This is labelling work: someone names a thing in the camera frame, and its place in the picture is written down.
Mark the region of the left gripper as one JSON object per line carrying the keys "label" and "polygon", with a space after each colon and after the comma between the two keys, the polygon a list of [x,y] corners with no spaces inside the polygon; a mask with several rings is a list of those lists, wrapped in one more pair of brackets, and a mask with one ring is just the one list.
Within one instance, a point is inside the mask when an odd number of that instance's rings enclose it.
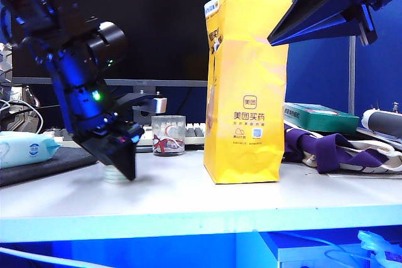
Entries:
{"label": "left gripper", "polygon": [[89,119],[68,113],[72,139],[98,161],[117,168],[129,181],[135,179],[135,144],[144,134],[136,122],[126,121],[117,112]]}

